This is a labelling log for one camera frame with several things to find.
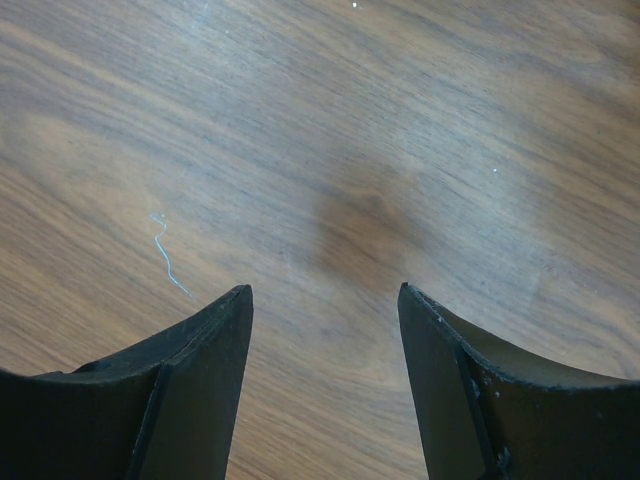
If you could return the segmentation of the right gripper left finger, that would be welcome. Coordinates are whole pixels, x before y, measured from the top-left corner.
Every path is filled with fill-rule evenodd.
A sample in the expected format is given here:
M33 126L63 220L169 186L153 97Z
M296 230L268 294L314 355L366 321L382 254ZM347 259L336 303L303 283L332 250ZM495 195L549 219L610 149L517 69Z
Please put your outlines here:
M2 477L224 478L253 313L252 289L239 285L74 371L3 371Z

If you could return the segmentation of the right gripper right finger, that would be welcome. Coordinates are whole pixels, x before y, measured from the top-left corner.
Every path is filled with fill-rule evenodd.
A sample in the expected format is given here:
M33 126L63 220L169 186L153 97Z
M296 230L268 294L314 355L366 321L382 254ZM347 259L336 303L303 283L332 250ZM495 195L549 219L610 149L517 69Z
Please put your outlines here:
M410 284L399 325L432 479L635 479L639 384L569 367Z

